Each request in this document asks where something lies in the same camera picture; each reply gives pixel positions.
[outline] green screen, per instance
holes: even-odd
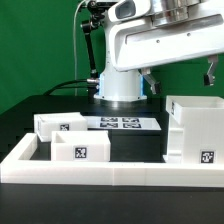
[[[73,17],[77,0],[0,0],[0,113],[31,95],[40,95],[56,84],[75,77],[73,53]],[[82,12],[77,20],[78,78],[89,77],[86,43],[80,23],[88,20]],[[97,69],[103,71],[105,61],[104,33],[92,33]],[[216,84],[203,86],[207,72],[206,58],[153,68],[166,95],[223,96],[224,56],[215,73]],[[145,93],[152,97],[149,87]],[[54,94],[74,94],[60,90]],[[86,90],[78,91],[86,95]]]

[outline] black tabletop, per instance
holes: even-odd
[[[158,150],[160,155],[164,153],[168,116],[163,99],[150,99],[147,105],[117,110],[89,103],[86,97],[32,96],[0,115],[1,160],[27,132],[33,132],[34,114],[78,111],[83,115],[155,117],[162,127]],[[222,188],[0,185],[0,223],[3,224],[221,224],[223,220]]]

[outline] white box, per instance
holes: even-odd
[[[51,160],[108,162],[110,161],[108,132],[52,132]]]
[[[34,115],[34,132],[42,142],[51,141],[52,131],[86,131],[87,121],[78,112]]]
[[[167,96],[168,163],[224,164],[224,100]]]
[[[112,185],[113,170],[105,163],[30,160],[36,134],[26,134],[1,163],[1,183]]]

